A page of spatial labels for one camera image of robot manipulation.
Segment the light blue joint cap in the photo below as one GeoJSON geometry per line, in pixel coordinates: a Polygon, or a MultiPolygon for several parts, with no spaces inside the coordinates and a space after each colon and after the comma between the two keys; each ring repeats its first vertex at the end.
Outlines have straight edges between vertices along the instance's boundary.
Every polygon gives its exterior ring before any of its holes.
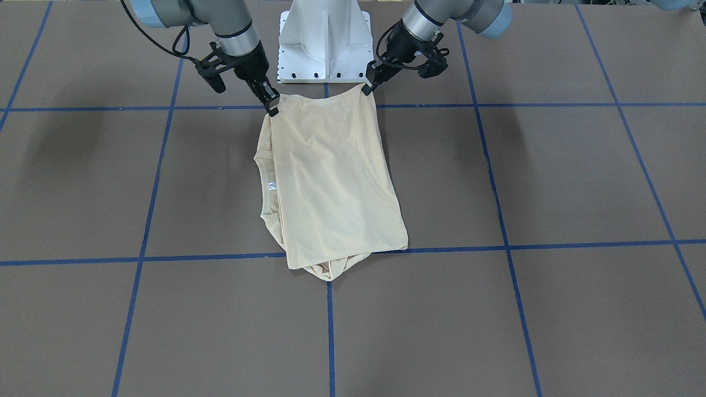
{"type": "Polygon", "coordinates": [[[151,0],[132,0],[131,4],[140,22],[150,28],[166,28],[157,15],[155,7],[152,6],[151,0]]]}
{"type": "Polygon", "coordinates": [[[652,4],[665,11],[679,10],[693,3],[695,0],[652,0],[652,4]]]}
{"type": "Polygon", "coordinates": [[[479,35],[485,37],[486,39],[494,39],[505,32],[505,29],[510,25],[510,21],[513,19],[513,9],[507,3],[503,3],[503,8],[500,9],[500,13],[495,18],[493,23],[490,24],[479,35]]]}

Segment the robotic arm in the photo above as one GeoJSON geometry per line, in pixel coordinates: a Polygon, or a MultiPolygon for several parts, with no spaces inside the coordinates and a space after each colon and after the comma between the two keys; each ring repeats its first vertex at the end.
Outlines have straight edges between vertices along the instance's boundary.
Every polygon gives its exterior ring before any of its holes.
{"type": "Polygon", "coordinates": [[[280,94],[266,76],[270,64],[244,0],[133,0],[132,6],[138,18],[151,28],[209,24],[220,46],[211,42],[212,51],[206,58],[185,57],[174,49],[172,54],[192,61],[198,74],[217,93],[225,91],[220,74],[233,69],[270,116],[277,114],[280,94]]]}
{"type": "Polygon", "coordinates": [[[481,36],[495,38],[510,24],[512,10],[503,0],[414,0],[402,19],[383,33],[375,49],[377,60],[368,64],[369,95],[380,84],[389,81],[402,69],[416,70],[420,77],[438,76],[446,67],[448,49],[437,45],[443,39],[438,29],[449,19],[458,21],[481,36]],[[380,55],[382,40],[387,36],[387,49],[380,55]],[[406,64],[424,55],[419,66],[406,64]]]}

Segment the white plastic mount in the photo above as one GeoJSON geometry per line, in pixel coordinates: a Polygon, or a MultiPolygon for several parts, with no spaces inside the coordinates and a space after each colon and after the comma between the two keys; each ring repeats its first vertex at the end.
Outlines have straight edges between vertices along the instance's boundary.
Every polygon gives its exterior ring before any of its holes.
{"type": "Polygon", "coordinates": [[[280,16],[281,83],[364,83],[371,60],[370,14],[356,0],[294,0],[280,16]]]}

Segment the black object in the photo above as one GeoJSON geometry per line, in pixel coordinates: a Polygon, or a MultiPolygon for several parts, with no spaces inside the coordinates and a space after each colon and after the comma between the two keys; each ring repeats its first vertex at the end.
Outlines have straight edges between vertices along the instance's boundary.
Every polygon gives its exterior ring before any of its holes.
{"type": "Polygon", "coordinates": [[[276,107],[280,101],[280,93],[272,87],[267,78],[266,73],[270,63],[265,56],[262,43],[258,43],[254,50],[240,57],[226,54],[214,42],[211,42],[210,46],[211,53],[206,58],[194,62],[196,71],[203,80],[216,93],[223,93],[225,83],[220,74],[233,69],[235,76],[245,81],[253,94],[262,102],[267,113],[275,116],[279,112],[276,107]]]}
{"type": "Polygon", "coordinates": [[[378,40],[375,48],[375,55],[378,60],[368,63],[366,77],[370,85],[363,87],[363,94],[370,95],[380,84],[389,81],[402,69],[415,70],[421,78],[438,76],[446,70],[446,57],[449,55],[448,48],[437,47],[443,39],[443,33],[436,34],[434,40],[421,41],[413,36],[400,19],[392,25],[378,40]],[[385,53],[380,55],[380,44],[387,36],[385,53]],[[418,66],[407,66],[417,57],[424,55],[426,61],[418,66]]]}

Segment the beige cloth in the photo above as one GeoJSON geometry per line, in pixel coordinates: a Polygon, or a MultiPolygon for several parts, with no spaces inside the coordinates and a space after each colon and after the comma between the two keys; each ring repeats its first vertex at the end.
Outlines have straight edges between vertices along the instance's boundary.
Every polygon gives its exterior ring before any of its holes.
{"type": "Polygon", "coordinates": [[[407,248],[378,130],[359,85],[326,99],[282,95],[265,116],[255,161],[261,217],[290,269],[333,280],[371,252],[407,248]]]}

